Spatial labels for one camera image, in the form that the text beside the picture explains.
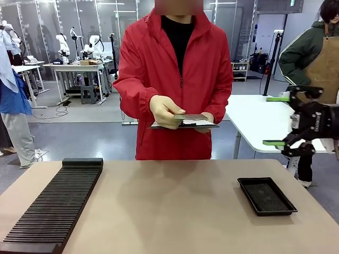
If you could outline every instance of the black tray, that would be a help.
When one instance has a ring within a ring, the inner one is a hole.
[[[258,216],[291,215],[298,211],[271,177],[238,178],[238,182]]]

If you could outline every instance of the hand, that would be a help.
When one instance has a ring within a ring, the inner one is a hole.
[[[211,113],[202,112],[201,114],[207,117],[207,121],[214,123],[214,116]],[[210,128],[196,128],[195,130],[202,133],[202,134],[206,134],[206,133],[209,133],[211,131]]]
[[[185,114],[186,111],[179,108],[167,96],[154,95],[149,101],[149,109],[153,113],[155,121],[161,126],[171,130],[178,129],[181,120],[174,119],[174,114]]]

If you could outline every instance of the man's left hand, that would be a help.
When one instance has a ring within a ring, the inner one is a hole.
[[[201,114],[207,117],[207,121],[214,123],[214,116],[211,113],[202,112]],[[210,128],[196,128],[195,130],[202,133],[202,134],[206,134],[206,133],[209,133],[211,131]]]

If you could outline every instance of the black hair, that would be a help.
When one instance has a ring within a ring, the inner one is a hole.
[[[329,22],[339,14],[339,0],[325,0],[320,7],[320,16],[329,24]]]

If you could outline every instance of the blue shirt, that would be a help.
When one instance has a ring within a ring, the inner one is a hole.
[[[0,112],[3,114],[31,115],[32,109],[23,91],[24,84],[21,78],[13,71],[19,92],[15,93],[6,87],[0,80]]]

